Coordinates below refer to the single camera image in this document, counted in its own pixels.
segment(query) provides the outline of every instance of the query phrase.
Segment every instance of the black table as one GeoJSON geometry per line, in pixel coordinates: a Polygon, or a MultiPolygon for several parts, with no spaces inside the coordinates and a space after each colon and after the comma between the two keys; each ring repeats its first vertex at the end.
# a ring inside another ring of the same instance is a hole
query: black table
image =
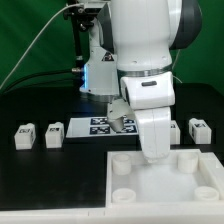
{"type": "MultiPolygon", "coordinates": [[[[205,84],[175,86],[172,119],[181,129],[181,145],[200,148],[224,160],[224,97],[205,84]],[[191,118],[212,128],[211,145],[195,145],[188,133],[191,118]]],[[[24,88],[0,98],[0,210],[104,207],[108,151],[141,150],[138,136],[65,139],[63,148],[48,150],[49,124],[71,117],[105,116],[105,103],[81,99],[77,88],[24,88]],[[16,151],[14,135],[34,123],[32,150],[16,151]]]]}

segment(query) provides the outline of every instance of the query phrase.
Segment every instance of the white block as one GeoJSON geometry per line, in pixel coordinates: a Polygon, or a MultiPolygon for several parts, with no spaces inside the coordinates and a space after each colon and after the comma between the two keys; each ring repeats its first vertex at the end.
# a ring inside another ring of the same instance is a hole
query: white block
{"type": "Polygon", "coordinates": [[[61,148],[64,136],[64,125],[62,123],[50,124],[45,134],[47,148],[61,148]]]}
{"type": "Polygon", "coordinates": [[[36,139],[35,125],[20,125],[14,138],[17,150],[31,149],[36,139]]]}
{"type": "Polygon", "coordinates": [[[196,144],[211,144],[212,130],[204,120],[192,118],[189,121],[189,133],[196,144]]]}
{"type": "Polygon", "coordinates": [[[176,121],[171,121],[170,124],[170,144],[171,145],[180,144],[180,129],[176,121]]]}

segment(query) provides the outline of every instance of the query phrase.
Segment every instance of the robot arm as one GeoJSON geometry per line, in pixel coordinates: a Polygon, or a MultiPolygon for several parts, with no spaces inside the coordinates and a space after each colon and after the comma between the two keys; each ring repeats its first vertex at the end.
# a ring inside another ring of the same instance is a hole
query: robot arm
{"type": "Polygon", "coordinates": [[[143,153],[149,162],[168,156],[170,150],[169,106],[175,103],[175,95],[169,48],[187,47],[201,28],[199,6],[195,0],[186,2],[111,2],[118,77],[124,100],[119,100],[120,107],[116,105],[117,100],[108,106],[108,121],[115,131],[120,131],[122,121],[116,119],[116,115],[120,109],[128,111],[123,109],[124,105],[125,108],[130,106],[137,121],[143,153]]]}
{"type": "Polygon", "coordinates": [[[90,28],[90,59],[82,93],[117,96],[108,104],[114,131],[123,116],[137,121],[149,162],[170,150],[170,106],[175,103],[170,49],[186,48],[201,29],[197,0],[82,0],[82,31],[90,28]],[[109,55],[113,60],[104,60],[109,55]]]}

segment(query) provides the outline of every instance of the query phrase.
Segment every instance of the green wall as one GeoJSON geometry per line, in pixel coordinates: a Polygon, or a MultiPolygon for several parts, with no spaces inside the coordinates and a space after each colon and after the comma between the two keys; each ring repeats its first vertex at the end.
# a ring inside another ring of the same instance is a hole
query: green wall
{"type": "MultiPolygon", "coordinates": [[[[66,0],[0,0],[0,82],[65,3],[66,0]]],[[[208,83],[224,94],[224,0],[199,0],[199,3],[203,13],[202,32],[188,49],[181,51],[174,73],[183,82],[208,83]]],[[[82,40],[85,46],[85,35],[82,40]]],[[[88,47],[84,47],[84,55],[88,57],[88,47]]],[[[71,68],[74,61],[71,24],[59,16],[7,84],[31,73],[71,68]]]]}

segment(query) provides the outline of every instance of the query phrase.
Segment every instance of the blue light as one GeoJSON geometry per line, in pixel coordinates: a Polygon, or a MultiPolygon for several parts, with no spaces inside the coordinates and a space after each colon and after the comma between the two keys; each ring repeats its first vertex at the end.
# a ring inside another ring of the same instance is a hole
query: blue light
{"type": "Polygon", "coordinates": [[[86,89],[88,87],[88,70],[87,66],[84,65],[84,88],[86,89]]]}

